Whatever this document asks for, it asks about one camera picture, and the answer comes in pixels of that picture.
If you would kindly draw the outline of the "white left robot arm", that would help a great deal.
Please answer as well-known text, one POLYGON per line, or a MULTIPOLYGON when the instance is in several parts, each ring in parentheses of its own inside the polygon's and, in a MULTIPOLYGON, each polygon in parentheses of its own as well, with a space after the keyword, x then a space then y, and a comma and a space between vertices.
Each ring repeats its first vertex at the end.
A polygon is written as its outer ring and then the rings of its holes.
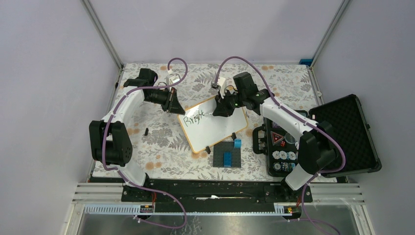
POLYGON ((181 77, 170 73, 164 86, 157 86, 158 78, 155 71, 140 69, 138 77, 127 79, 123 84, 118 103, 101 120, 89 124, 92 158, 101 162, 105 170, 115 171, 125 184, 134 187, 133 195, 140 201, 148 200, 152 189, 145 184, 148 175, 130 162, 134 148, 127 128, 133 114, 144 102, 158 104, 170 114, 185 114, 174 87, 181 82, 181 77))

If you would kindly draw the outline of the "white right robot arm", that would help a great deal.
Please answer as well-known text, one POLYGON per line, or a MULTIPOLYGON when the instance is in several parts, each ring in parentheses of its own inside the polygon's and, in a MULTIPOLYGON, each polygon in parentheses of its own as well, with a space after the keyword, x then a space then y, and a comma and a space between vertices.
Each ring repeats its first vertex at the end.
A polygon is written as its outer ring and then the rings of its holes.
POLYGON ((217 76, 212 82, 216 89, 214 116, 230 117, 236 108, 245 107, 263 116, 291 134, 299 142, 297 166, 283 180, 280 194, 288 202, 300 195, 300 188, 338 156, 337 143, 330 136, 333 128, 324 121, 317 123, 279 102, 269 87, 259 90, 250 73, 233 77, 236 91, 230 92, 226 79, 217 76))

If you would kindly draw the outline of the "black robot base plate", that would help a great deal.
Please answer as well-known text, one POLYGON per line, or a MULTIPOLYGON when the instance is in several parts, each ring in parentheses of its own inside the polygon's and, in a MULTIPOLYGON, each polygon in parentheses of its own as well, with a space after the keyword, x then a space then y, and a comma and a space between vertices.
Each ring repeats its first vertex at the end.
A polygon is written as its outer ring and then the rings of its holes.
POLYGON ((150 203, 156 212, 274 212, 275 203, 295 206, 301 190, 288 192, 278 182, 149 179, 145 187, 124 185, 122 202, 150 203))

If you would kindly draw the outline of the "yellow framed whiteboard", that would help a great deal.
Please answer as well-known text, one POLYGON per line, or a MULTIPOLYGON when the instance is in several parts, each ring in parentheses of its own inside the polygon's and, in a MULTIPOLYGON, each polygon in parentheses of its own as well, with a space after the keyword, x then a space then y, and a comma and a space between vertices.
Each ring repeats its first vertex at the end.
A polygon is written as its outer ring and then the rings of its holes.
POLYGON ((244 108, 237 108, 230 117, 204 116, 216 108, 214 97, 206 99, 189 109, 184 115, 177 115, 179 124, 194 153, 199 153, 207 146, 211 147, 232 133, 248 127, 248 118, 244 108))

